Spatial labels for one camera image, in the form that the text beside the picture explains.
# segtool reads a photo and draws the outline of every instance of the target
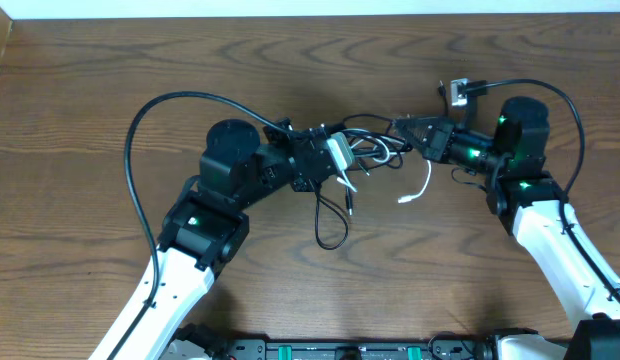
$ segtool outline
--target cable plug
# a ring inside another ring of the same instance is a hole
[[[348,214],[352,216],[353,201],[352,201],[352,192],[349,187],[346,187],[346,208],[348,209]]]
[[[361,161],[361,159],[357,159],[357,165],[359,165],[359,168],[361,169],[361,171],[363,171],[367,176],[370,176],[370,172],[368,171],[368,168],[366,168],[366,166],[363,164],[363,161]]]
[[[410,202],[410,201],[412,201],[412,200],[414,200],[416,198],[418,198],[418,196],[415,196],[415,195],[405,195],[405,196],[400,197],[399,200],[397,200],[397,202],[399,204],[404,204],[404,203]]]
[[[437,88],[437,92],[441,97],[446,97],[446,86],[443,85],[443,81],[439,80],[439,87]]]
[[[470,176],[477,176],[477,171],[476,170],[472,170],[466,167],[461,168],[461,170],[463,170],[464,173],[470,175]]]

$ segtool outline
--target cable connector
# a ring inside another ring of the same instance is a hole
[[[352,201],[352,192],[349,187],[346,187],[346,208],[348,209],[348,214],[352,216],[352,209],[354,208]]]
[[[368,171],[368,168],[366,168],[366,166],[364,165],[363,161],[361,161],[361,159],[357,159],[357,165],[359,165],[359,168],[361,169],[361,171],[363,171],[367,176],[370,176],[370,172]]]
[[[465,107],[468,105],[468,97],[483,96],[488,93],[486,80],[469,81],[457,79],[450,82],[450,102],[452,107]]]
[[[439,96],[446,97],[446,86],[443,85],[443,81],[439,80],[439,87],[437,88]]]
[[[404,204],[418,198],[416,195],[404,195],[397,200],[399,204]]]

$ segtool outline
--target wood grain surface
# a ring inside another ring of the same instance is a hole
[[[136,111],[175,90],[230,97],[296,128],[357,112],[438,114],[439,80],[548,81],[573,97],[587,155],[572,203],[620,275],[620,15],[21,21],[0,73],[0,359],[86,358],[136,287],[148,250],[123,176]],[[528,86],[480,100],[492,132],[501,103],[548,104],[548,169],[561,184],[577,132],[560,99]],[[155,233],[198,170],[208,129],[238,114],[198,99],[148,114],[133,169]],[[362,121],[361,126],[382,126]],[[482,193],[436,166],[425,176],[353,181],[351,235],[314,242],[312,195],[281,190],[250,208],[251,232],[187,317],[221,333],[271,338],[424,338],[523,326],[571,335],[533,259],[490,215]],[[328,181],[326,195],[343,201]],[[324,236],[341,236],[324,212]]]

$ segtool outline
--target black cable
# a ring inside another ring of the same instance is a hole
[[[346,240],[348,239],[348,221],[346,220],[346,218],[343,215],[341,215],[341,213],[337,209],[335,209],[330,204],[328,204],[328,202],[326,201],[327,199],[323,195],[321,195],[321,187],[320,187],[319,184],[312,183],[312,186],[314,188],[315,196],[317,197],[317,207],[316,207],[316,211],[315,211],[315,215],[314,215],[314,236],[315,236],[315,239],[317,240],[317,244],[319,244],[319,247],[321,247],[322,249],[324,249],[324,250],[336,250],[336,249],[340,248],[341,245],[343,245],[343,243],[345,243]],[[339,241],[338,244],[333,245],[333,246],[327,245],[326,243],[321,241],[321,237],[319,237],[319,209],[320,209],[321,204],[323,204],[328,209],[332,210],[333,213],[337,214],[339,219],[341,219],[341,221],[343,222],[343,226],[345,227],[345,234],[343,235],[343,239],[341,239],[341,241]]]
[[[172,205],[172,207],[168,211],[168,214],[166,215],[166,219],[172,216],[172,213],[174,213],[174,211],[177,209],[177,206],[179,206],[179,204],[183,201],[183,199],[185,199],[186,195],[188,195],[188,191],[190,191],[192,186],[194,186],[194,184],[196,184],[199,181],[200,177],[201,177],[200,175],[192,175],[183,183],[183,188],[181,189],[181,193],[179,193],[179,197],[177,197],[177,201],[174,202],[174,205]]]
[[[352,130],[352,129],[346,129],[343,130],[342,133],[346,136],[352,136],[355,138],[359,138],[359,139],[364,139],[366,141],[369,141],[369,139],[366,139],[366,137],[372,137],[375,138],[376,140],[379,140],[381,142],[383,142],[388,148],[392,148],[392,151],[394,151],[395,156],[390,157],[390,159],[388,159],[387,161],[377,164],[375,166],[371,166],[369,168],[367,168],[367,170],[372,170],[372,169],[376,169],[382,166],[388,166],[391,169],[400,169],[403,167],[403,157],[401,156],[401,153],[406,153],[406,152],[410,152],[412,151],[412,146],[410,144],[408,144],[408,142],[404,139],[395,137],[395,136],[391,136],[391,135],[384,135],[384,134],[380,134],[380,133],[376,133],[376,132],[371,132],[371,131],[359,131],[359,130]],[[396,145],[392,142],[389,141],[386,138],[391,138],[394,139],[396,141],[400,141],[403,142],[403,146],[401,146],[401,148],[397,149]],[[391,163],[396,159],[399,159],[399,164],[398,165],[392,165]],[[348,169],[347,171],[360,171],[360,168],[351,168]]]
[[[574,185],[574,182],[576,181],[577,176],[579,176],[579,172],[581,171],[581,166],[583,165],[583,159],[585,157],[585,151],[586,151],[585,150],[586,136],[585,136],[585,131],[583,130],[583,123],[581,122],[581,117],[579,116],[579,112],[577,111],[576,106],[574,105],[574,103],[572,102],[572,100],[566,93],[559,90],[557,87],[553,85],[550,85],[543,81],[534,80],[534,79],[504,80],[504,81],[498,81],[494,83],[481,85],[479,87],[475,87],[475,88],[468,89],[468,90],[474,91],[474,90],[479,90],[483,88],[493,88],[497,86],[513,85],[513,84],[532,84],[532,85],[541,86],[543,88],[551,90],[555,94],[559,95],[566,102],[566,104],[570,108],[570,111],[572,111],[572,116],[574,117],[574,121],[575,121],[575,124],[577,125],[577,130],[579,132],[579,157],[577,159],[577,165],[575,166],[574,172],[572,173],[572,176],[568,180],[565,190],[563,191],[563,194],[561,195],[559,199],[559,216],[561,218],[561,224],[563,225],[564,231],[568,234],[568,237],[570,238],[574,246],[577,248],[581,256],[583,256],[583,258],[586,260],[588,265],[592,268],[592,270],[597,275],[599,280],[601,280],[601,283],[603,283],[603,286],[610,292],[611,298],[614,298],[620,304],[620,288],[615,287],[610,281],[608,281],[608,278],[604,275],[603,271],[601,271],[601,269],[599,269],[599,267],[594,262],[594,260],[592,260],[588,252],[585,250],[583,245],[581,245],[581,242],[579,241],[579,239],[577,239],[574,232],[572,231],[572,225],[568,223],[568,219],[565,213],[565,204],[568,198],[568,193],[572,189],[572,186]]]
[[[448,117],[450,109],[448,107],[448,98],[446,96],[446,86],[443,85],[443,81],[439,80],[439,87],[437,88],[441,100],[443,100],[443,116]]]
[[[368,114],[368,113],[364,113],[364,114],[354,114],[354,115],[350,115],[350,116],[346,116],[344,117],[341,122],[345,123],[348,120],[352,120],[352,119],[356,119],[356,118],[360,118],[360,117],[369,117],[369,118],[373,118],[373,119],[377,119],[377,120],[382,120],[382,121],[386,121],[392,124],[392,122],[394,122],[394,120],[385,117],[385,116],[381,116],[381,115],[376,115],[376,114]]]
[[[443,360],[442,358],[440,358],[438,355],[435,355],[434,351],[433,351],[433,343],[435,341],[435,339],[443,336],[443,335],[452,335],[452,336],[457,336],[457,334],[453,333],[452,331],[442,331],[438,334],[436,334],[435,336],[433,336],[430,341],[428,341],[428,351],[430,352],[430,355],[432,355],[433,360]],[[461,343],[461,345],[463,346],[463,348],[470,354],[470,357],[465,358],[463,360],[474,360],[474,350],[470,350],[470,348],[468,347],[468,345],[466,345],[465,342],[463,342],[463,340],[458,339],[458,341]]]
[[[390,129],[392,129],[393,126],[394,126],[394,122],[391,122],[390,124],[388,124],[388,127],[386,128],[386,131],[384,131],[383,133],[385,135],[390,134]]]
[[[494,169],[492,169],[492,173],[490,174],[490,185],[488,185],[489,189],[494,190],[497,188],[497,177],[499,175],[499,171],[506,167],[507,161],[510,159],[512,159],[512,154],[510,153],[503,153],[499,156],[497,159],[497,165]]]
[[[384,155],[383,151],[379,150],[379,149],[372,149],[372,148],[357,148],[354,149],[352,151],[352,153],[354,154],[354,157],[377,157],[377,156],[381,156]]]
[[[148,219],[146,218],[146,215],[143,212],[143,208],[141,207],[141,203],[139,202],[139,196],[137,195],[137,191],[135,189],[134,186],[134,180],[132,179],[132,167],[130,165],[130,155],[131,155],[131,150],[132,150],[132,140],[134,138],[134,134],[137,130],[137,127],[139,126],[139,123],[141,122],[141,119],[143,119],[143,117],[146,115],[146,113],[153,108],[155,105],[166,101],[166,100],[170,100],[170,99],[174,99],[174,98],[180,98],[180,97],[195,97],[195,98],[202,98],[202,99],[208,99],[208,100],[213,100],[213,101],[217,101],[226,105],[230,105],[238,110],[243,111],[244,113],[252,116],[253,118],[255,118],[257,121],[259,121],[260,123],[272,127],[274,129],[276,129],[277,131],[280,131],[284,134],[293,136],[293,137],[306,137],[306,136],[310,136],[309,134],[302,134],[302,133],[298,133],[296,131],[292,131],[289,129],[284,129],[281,128],[279,126],[277,126],[275,123],[271,122],[270,120],[264,118],[263,116],[257,114],[256,112],[250,110],[249,108],[233,101],[227,98],[224,98],[222,96],[218,96],[218,95],[213,95],[213,94],[209,94],[209,93],[204,93],[204,92],[198,92],[198,91],[179,91],[179,92],[172,92],[172,93],[167,93],[164,95],[160,95],[157,96],[156,98],[150,100],[148,103],[146,103],[141,110],[139,110],[139,112],[137,113],[137,115],[135,115],[134,119],[132,120],[132,123],[130,124],[130,128],[128,129],[128,134],[126,136],[126,141],[125,141],[125,145],[123,148],[123,167],[124,167],[124,171],[126,174],[126,182],[128,184],[128,192],[130,192],[130,197],[132,198],[132,203],[134,204],[134,208],[137,212],[137,216],[139,217],[139,221],[141,222],[141,227],[143,228],[143,232],[146,235],[146,240],[148,242],[148,246],[150,247],[150,255],[152,258],[152,269],[153,269],[153,279],[152,279],[152,288],[150,289],[150,294],[148,295],[148,298],[146,299],[146,301],[144,301],[143,303],[143,307],[141,308],[141,310],[139,311],[139,314],[134,318],[134,320],[132,321],[132,323],[130,324],[130,326],[128,327],[128,329],[126,330],[126,332],[123,334],[123,336],[121,337],[121,339],[119,340],[119,342],[117,343],[117,345],[114,347],[114,349],[112,349],[112,352],[110,353],[110,355],[108,356],[108,359],[114,359],[115,356],[117,356],[117,353],[119,352],[119,350],[121,350],[121,348],[123,347],[123,345],[125,344],[126,340],[128,339],[128,337],[130,336],[130,334],[132,333],[132,331],[134,331],[134,329],[136,328],[137,324],[141,321],[141,318],[143,318],[143,315],[146,313],[146,311],[148,311],[148,308],[150,306],[153,306],[154,303],[154,297],[157,294],[157,290],[159,287],[159,259],[157,256],[157,249],[156,249],[156,244],[154,241],[154,236],[152,235],[152,230],[150,229],[150,224],[148,223]]]
[[[458,184],[474,186],[474,187],[476,187],[477,189],[479,189],[479,190],[481,190],[483,192],[488,192],[488,190],[486,190],[486,187],[481,185],[481,184],[479,184],[479,183],[475,183],[475,182],[472,182],[472,181],[460,181],[460,180],[458,180],[454,176],[454,173],[456,171],[459,171],[459,170],[463,171],[464,173],[466,173],[466,174],[468,174],[470,176],[474,176],[476,174],[476,172],[473,174],[472,170],[470,170],[470,169],[464,169],[464,168],[460,168],[460,167],[455,167],[454,169],[452,169],[452,171],[450,171],[450,176],[452,177],[452,180],[454,180]]]

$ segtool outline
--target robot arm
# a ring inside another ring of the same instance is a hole
[[[175,248],[158,252],[161,269],[155,305],[150,307],[116,355],[116,359],[157,359],[190,309],[208,293],[214,283],[210,268],[195,267],[196,259]],[[135,319],[152,286],[152,261],[139,286],[106,336],[90,356],[106,359]]]
[[[553,86],[528,79],[495,84],[453,81],[453,106],[467,106],[460,124],[428,117],[398,120],[395,127],[425,159],[485,174],[482,189],[490,211],[535,259],[576,330],[567,352],[537,334],[499,337],[492,347],[496,358],[550,360],[565,355],[565,359],[620,359],[620,278],[567,204],[567,191],[578,174],[583,147],[577,171],[563,191],[550,173],[543,171],[549,125],[548,110],[541,102],[526,97],[508,99],[492,138],[468,129],[476,116],[478,96],[486,95],[489,87],[515,83],[540,85],[562,96],[575,115],[583,146],[583,130],[572,101]]]
[[[597,251],[583,228],[574,209],[565,205],[572,231],[601,269],[608,281],[620,289],[620,278]],[[595,314],[620,319],[620,304],[579,253],[559,219],[559,201],[533,202],[517,210],[513,235],[537,262],[563,306],[573,330],[581,320],[591,320]]]

